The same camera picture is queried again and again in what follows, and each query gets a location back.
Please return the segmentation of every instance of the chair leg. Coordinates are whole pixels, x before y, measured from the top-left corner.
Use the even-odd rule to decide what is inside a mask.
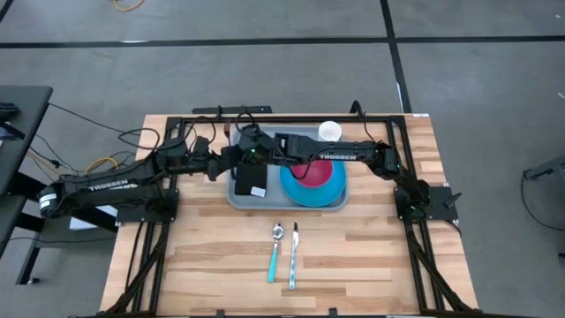
[[[31,277],[32,270],[34,269],[35,261],[39,255],[40,248],[35,246],[34,243],[29,247],[27,251],[26,259],[24,264],[19,271],[18,280],[16,284],[34,284],[39,282],[39,279]]]

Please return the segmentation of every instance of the knife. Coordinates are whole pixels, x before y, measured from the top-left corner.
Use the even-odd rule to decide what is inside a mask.
[[[290,289],[294,290],[296,281],[296,263],[297,263],[297,247],[298,247],[298,223],[294,222],[294,232],[292,232],[292,256],[290,258]]]

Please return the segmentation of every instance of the metal spoon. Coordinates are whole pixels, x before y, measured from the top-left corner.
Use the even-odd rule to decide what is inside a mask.
[[[273,239],[275,239],[275,246],[273,247],[273,255],[271,255],[271,266],[268,269],[268,281],[270,283],[275,282],[275,273],[276,273],[276,254],[279,247],[279,241],[284,236],[284,229],[280,223],[275,224],[273,227]]]

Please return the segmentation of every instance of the blue bowl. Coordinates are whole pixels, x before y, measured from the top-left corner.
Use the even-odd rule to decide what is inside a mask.
[[[296,203],[310,207],[320,208],[327,206],[342,195],[345,190],[345,163],[332,162],[334,165],[334,173],[331,179],[323,186],[317,188],[309,188],[300,185],[290,174],[290,169],[281,167],[281,185],[282,189]]]

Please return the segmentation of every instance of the yellow cable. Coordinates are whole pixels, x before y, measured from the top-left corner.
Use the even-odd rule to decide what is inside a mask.
[[[36,155],[28,152],[26,155],[32,157],[33,159],[37,160],[39,163],[41,163],[42,165],[45,166],[45,168],[53,171],[53,173],[55,173],[56,175],[59,175],[57,171],[55,171],[55,169],[53,169],[50,165],[46,164],[41,158],[37,157]]]
[[[110,161],[112,163],[114,163],[114,167],[118,167],[119,163],[117,163],[117,160],[112,158],[112,157],[102,157],[100,159],[96,159],[93,163],[90,163],[90,165],[88,166],[88,168],[85,170],[85,174],[87,174],[96,164],[98,163],[104,163]]]
[[[121,8],[119,5],[117,5],[117,1],[114,0],[114,7],[116,7],[116,9],[120,10],[121,12],[128,12],[128,11],[134,10],[134,9],[136,9],[137,7],[139,7],[141,4],[143,4],[144,1],[145,1],[145,0],[139,0],[138,3],[132,5],[132,6],[129,7],[129,8]]]

